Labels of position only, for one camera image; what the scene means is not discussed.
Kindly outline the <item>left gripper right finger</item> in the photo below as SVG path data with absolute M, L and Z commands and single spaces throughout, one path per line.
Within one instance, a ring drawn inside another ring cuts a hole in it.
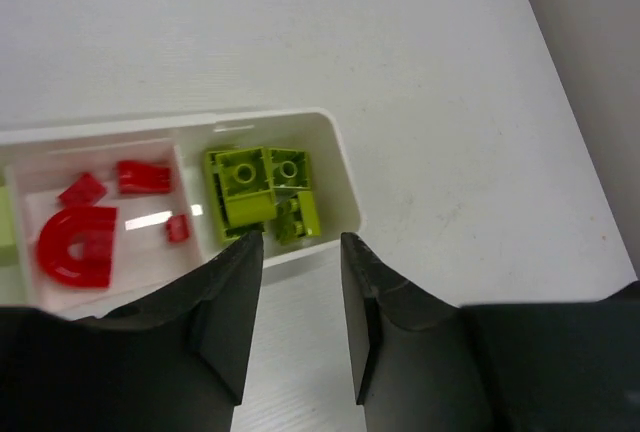
M 371 431 L 635 431 L 639 286 L 456 307 L 341 237 L 356 403 Z

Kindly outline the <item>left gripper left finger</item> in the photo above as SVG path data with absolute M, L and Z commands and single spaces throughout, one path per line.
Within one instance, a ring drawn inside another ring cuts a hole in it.
M 227 431 L 241 403 L 263 271 L 252 232 L 107 315 L 1 311 L 5 431 Z

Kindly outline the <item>dark green duplo brick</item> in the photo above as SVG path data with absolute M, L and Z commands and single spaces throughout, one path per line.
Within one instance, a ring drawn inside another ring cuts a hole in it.
M 206 149 L 203 175 L 219 241 L 231 243 L 246 233 L 265 233 L 276 216 L 272 174 L 265 147 Z

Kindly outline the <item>red lego slope piece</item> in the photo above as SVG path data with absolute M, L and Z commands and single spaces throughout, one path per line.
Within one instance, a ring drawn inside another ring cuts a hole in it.
M 135 160 L 116 164 L 118 191 L 124 195 L 168 194 L 172 190 L 171 169 Z

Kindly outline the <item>red curved lego piece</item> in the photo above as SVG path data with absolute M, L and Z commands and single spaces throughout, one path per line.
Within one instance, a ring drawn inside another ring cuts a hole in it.
M 83 173 L 59 196 L 64 207 L 94 206 L 107 194 L 106 186 L 91 173 Z

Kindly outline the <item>light green duplo brick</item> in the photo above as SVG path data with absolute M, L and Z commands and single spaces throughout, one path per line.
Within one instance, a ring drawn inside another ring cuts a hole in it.
M 0 263 L 2 267 L 8 267 L 18 261 L 18 252 L 9 191 L 5 185 L 1 186 L 0 214 Z

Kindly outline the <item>red small lego piece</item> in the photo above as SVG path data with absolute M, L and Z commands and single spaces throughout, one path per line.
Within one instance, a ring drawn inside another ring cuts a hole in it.
M 190 228 L 188 217 L 185 214 L 170 216 L 165 222 L 167 241 L 171 244 L 178 244 L 190 238 Z

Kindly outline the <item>red arch lego piece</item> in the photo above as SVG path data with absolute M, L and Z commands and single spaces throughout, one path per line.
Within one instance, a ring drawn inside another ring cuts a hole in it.
M 35 247 L 42 272 L 55 282 L 80 289 L 111 284 L 118 211 L 115 207 L 74 206 L 53 215 Z

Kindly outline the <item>white divided sorting tray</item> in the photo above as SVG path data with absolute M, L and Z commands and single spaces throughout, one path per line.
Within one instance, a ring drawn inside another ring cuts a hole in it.
M 1 185 L 9 191 L 18 261 L 1 266 L 1 301 L 28 305 L 69 319 L 103 316 L 178 279 L 220 253 L 224 244 L 211 217 L 203 175 L 206 149 L 274 147 L 305 150 L 321 235 L 278 244 L 264 239 L 264 264 L 280 266 L 336 245 L 364 224 L 346 150 L 335 120 L 319 108 L 202 112 L 91 123 L 8 127 L 1 132 Z M 116 164 L 123 160 L 171 169 L 168 194 L 124 195 Z M 103 205 L 118 211 L 109 288 L 77 289 L 49 279 L 38 267 L 35 244 L 60 208 L 58 196 L 82 173 L 107 188 Z M 167 241 L 165 222 L 188 217 L 190 238 Z

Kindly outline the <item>green duplo brick in tray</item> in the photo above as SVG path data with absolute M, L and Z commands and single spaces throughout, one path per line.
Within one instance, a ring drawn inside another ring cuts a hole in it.
M 276 206 L 273 229 L 276 241 L 283 246 L 319 237 L 321 226 L 312 191 L 299 191 Z

